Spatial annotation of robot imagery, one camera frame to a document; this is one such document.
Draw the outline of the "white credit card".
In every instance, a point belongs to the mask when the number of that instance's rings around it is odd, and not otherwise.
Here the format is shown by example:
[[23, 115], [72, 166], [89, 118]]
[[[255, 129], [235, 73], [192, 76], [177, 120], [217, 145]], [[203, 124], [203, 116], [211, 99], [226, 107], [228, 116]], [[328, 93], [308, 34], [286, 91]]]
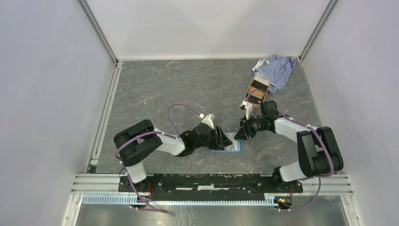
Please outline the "white credit card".
[[232, 145], [226, 146], [224, 150], [230, 153], [241, 152], [242, 142], [241, 140], [234, 139], [235, 133], [226, 133], [226, 136], [230, 141], [232, 141]]

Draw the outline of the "pink card box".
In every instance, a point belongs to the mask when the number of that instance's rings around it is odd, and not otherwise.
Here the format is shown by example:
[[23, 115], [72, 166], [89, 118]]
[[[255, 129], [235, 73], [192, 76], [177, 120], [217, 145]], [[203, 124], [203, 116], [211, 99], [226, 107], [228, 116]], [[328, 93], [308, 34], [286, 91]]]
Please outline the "pink card box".
[[260, 104], [265, 101], [266, 94], [269, 90], [270, 82], [262, 77], [254, 76], [249, 83], [244, 100], [253, 105], [254, 109], [260, 107]]

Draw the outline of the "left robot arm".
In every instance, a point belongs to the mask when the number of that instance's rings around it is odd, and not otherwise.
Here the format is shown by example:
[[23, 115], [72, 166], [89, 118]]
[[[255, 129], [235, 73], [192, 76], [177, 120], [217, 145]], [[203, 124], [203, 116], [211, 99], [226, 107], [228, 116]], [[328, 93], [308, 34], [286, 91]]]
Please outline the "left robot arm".
[[159, 130], [150, 120], [143, 120], [117, 133], [113, 141], [117, 148], [116, 158], [122, 162], [130, 178], [129, 184], [137, 192], [148, 186], [144, 159], [154, 151], [185, 157], [198, 148], [223, 151], [233, 145], [220, 126], [211, 127], [202, 122], [192, 130], [174, 136]]

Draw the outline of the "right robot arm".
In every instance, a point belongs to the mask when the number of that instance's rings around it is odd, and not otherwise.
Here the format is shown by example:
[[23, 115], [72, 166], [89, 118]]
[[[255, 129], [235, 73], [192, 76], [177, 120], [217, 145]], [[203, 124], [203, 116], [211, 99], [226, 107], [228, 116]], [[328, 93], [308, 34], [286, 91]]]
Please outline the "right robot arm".
[[343, 158], [330, 127], [314, 127], [294, 120], [277, 110], [275, 101], [260, 104], [261, 115], [252, 114], [253, 105], [243, 101], [245, 111], [240, 120], [236, 140], [253, 138], [257, 132], [270, 131], [287, 137], [297, 144], [298, 160], [275, 168], [272, 187], [277, 192], [286, 191], [292, 181], [312, 177], [329, 177], [344, 167]]

